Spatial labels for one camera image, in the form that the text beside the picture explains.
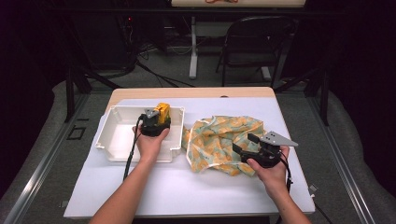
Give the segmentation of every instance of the floral cloth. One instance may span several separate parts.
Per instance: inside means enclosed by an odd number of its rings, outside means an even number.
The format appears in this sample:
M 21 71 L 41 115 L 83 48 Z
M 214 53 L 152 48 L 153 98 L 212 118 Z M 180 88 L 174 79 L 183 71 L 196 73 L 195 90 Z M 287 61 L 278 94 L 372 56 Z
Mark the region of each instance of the floral cloth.
M 263 136 L 263 122 L 251 117 L 214 116 L 197 120 L 190 130 L 184 128 L 182 146 L 187 149 L 191 169 L 201 172 L 213 167 L 229 175 L 254 175 L 253 169 L 233 152 L 233 143 L 244 150 L 259 150 L 248 140 L 248 133 Z

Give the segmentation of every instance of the yellow patterned cloth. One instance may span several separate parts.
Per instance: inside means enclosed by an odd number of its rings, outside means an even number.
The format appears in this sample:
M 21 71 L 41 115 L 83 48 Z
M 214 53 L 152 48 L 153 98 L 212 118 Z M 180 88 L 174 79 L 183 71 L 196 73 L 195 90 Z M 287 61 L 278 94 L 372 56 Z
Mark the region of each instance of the yellow patterned cloth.
M 253 169 L 233 152 L 233 143 L 249 151 L 259 150 L 248 140 L 248 133 L 263 136 L 263 122 L 251 117 L 214 116 L 197 120 L 190 130 L 184 128 L 181 145 L 187 149 L 186 157 L 194 172 L 213 167 L 229 175 L 254 175 Z

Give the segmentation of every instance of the white paper sheet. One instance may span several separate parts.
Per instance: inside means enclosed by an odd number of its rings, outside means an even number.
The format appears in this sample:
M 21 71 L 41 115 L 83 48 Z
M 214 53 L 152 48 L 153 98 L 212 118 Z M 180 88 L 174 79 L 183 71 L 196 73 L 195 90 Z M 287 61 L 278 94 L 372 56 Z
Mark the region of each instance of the white paper sheet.
M 264 122 L 266 131 L 290 138 L 275 97 L 256 98 L 169 98 L 123 100 L 119 105 L 157 105 L 166 102 L 185 107 L 184 125 L 214 115 L 251 116 Z M 103 125 L 104 115 L 99 124 Z M 91 151 L 79 175 L 65 217 L 92 217 L 105 200 L 121 184 L 125 162 L 110 162 L 103 151 Z M 291 197 L 305 213 L 315 211 L 295 149 L 290 148 L 290 170 L 293 184 Z M 138 217 L 269 215 L 277 213 L 257 176 L 229 176 L 217 170 L 196 174 L 181 155 L 171 163 L 157 163 L 152 170 Z

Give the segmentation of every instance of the chair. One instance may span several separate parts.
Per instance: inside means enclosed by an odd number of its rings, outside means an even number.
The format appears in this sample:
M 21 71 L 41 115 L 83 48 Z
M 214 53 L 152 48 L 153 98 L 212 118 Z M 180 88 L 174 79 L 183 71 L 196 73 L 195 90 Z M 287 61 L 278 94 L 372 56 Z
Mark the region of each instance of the chair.
M 283 43 L 294 32 L 295 26 L 294 20 L 287 17 L 247 17 L 234 22 L 225 36 L 216 68 L 218 72 L 220 64 L 223 64 L 222 86 L 227 66 L 258 69 L 273 66 L 272 88 Z

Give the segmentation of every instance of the table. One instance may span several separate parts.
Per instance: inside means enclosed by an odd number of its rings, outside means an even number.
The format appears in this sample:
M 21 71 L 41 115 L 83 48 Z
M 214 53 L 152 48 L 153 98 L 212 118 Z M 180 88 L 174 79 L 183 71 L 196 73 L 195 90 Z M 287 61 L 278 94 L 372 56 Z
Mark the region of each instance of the table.
M 266 87 L 117 89 L 113 91 L 106 111 L 113 105 L 156 105 L 159 101 L 171 106 L 185 106 L 187 128 L 197 119 L 219 113 L 246 115 L 264 118 L 264 129 L 290 137 L 275 94 Z M 315 206 L 293 147 L 290 148 L 289 162 L 293 178 L 291 197 L 303 212 L 313 213 Z M 121 183 L 124 165 L 125 162 L 108 161 L 105 153 L 92 144 L 64 216 L 91 217 Z M 191 171 L 186 158 L 179 155 L 171 163 L 156 163 L 136 216 L 229 217 L 276 213 L 275 205 L 257 176 L 228 176 L 210 169 L 196 174 Z
M 173 0 L 172 7 L 297 7 L 302 8 L 305 5 L 305 0 L 239 0 L 238 3 L 229 3 L 224 1 L 218 1 L 213 4 L 209 4 L 204 0 Z M 191 18 L 191 63 L 190 63 L 190 79 L 197 78 L 197 64 L 198 54 L 196 48 L 196 27 L 199 24 L 196 23 L 195 17 Z M 214 29 L 210 29 L 207 33 L 208 36 L 213 36 L 213 30 L 216 30 L 216 36 L 218 33 L 227 33 L 227 29 L 230 23 L 215 25 Z

